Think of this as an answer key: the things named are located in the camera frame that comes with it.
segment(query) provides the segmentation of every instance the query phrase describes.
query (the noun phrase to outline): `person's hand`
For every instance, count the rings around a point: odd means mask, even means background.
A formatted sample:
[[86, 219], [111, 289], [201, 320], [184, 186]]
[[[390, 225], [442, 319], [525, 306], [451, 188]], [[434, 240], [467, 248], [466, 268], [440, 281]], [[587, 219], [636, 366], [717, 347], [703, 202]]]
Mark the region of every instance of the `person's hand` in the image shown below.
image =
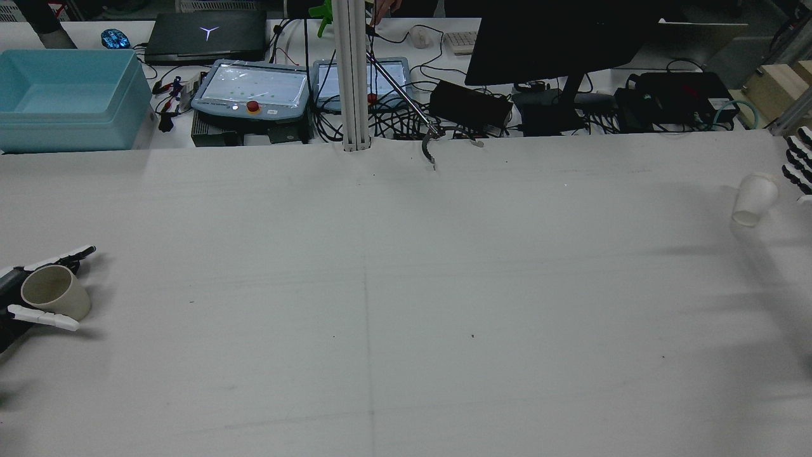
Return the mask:
[[372, 25], [378, 25], [387, 11], [397, 11], [403, 0], [375, 0], [375, 16], [372, 18]]

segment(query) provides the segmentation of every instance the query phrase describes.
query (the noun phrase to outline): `black monitor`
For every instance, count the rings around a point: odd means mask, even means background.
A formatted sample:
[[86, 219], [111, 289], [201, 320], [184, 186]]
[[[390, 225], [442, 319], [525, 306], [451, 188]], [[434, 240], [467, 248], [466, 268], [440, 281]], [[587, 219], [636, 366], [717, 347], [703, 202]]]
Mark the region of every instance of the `black monitor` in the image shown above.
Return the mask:
[[574, 103], [584, 75], [628, 63], [661, 12], [658, 0], [501, 2], [482, 17], [465, 84], [566, 76], [564, 90], [533, 111], [549, 133], [581, 128]]

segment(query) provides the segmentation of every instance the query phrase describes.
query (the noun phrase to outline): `red emergency stop button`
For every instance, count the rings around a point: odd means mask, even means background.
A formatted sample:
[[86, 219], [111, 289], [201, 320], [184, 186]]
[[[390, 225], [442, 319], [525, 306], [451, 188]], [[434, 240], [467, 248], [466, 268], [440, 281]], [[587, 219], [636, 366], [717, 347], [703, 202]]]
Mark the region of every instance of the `red emergency stop button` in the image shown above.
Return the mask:
[[257, 102], [256, 102], [256, 101], [254, 101], [254, 100], [251, 100], [250, 102], [245, 103], [245, 108], [246, 108], [246, 109], [248, 110], [248, 112], [249, 112], [249, 113], [251, 113], [251, 114], [257, 114], [257, 113], [260, 111], [260, 109], [259, 109], [259, 103], [257, 103]]

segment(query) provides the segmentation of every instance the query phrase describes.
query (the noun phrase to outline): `light blue plastic bin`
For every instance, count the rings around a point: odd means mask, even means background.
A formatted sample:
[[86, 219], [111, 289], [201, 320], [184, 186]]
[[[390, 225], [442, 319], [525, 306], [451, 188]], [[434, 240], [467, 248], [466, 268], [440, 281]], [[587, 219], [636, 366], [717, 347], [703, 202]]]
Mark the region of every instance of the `light blue plastic bin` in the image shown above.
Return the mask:
[[132, 50], [0, 54], [0, 150], [130, 149], [152, 92]]

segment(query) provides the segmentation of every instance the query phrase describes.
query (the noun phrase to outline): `blue mouse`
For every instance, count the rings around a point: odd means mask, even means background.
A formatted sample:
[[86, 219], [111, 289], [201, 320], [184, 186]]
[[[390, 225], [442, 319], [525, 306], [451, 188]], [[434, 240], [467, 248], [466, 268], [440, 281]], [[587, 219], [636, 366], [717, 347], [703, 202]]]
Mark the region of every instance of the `blue mouse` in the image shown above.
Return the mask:
[[101, 33], [101, 43], [107, 49], [129, 49], [130, 39], [117, 28], [108, 28]]

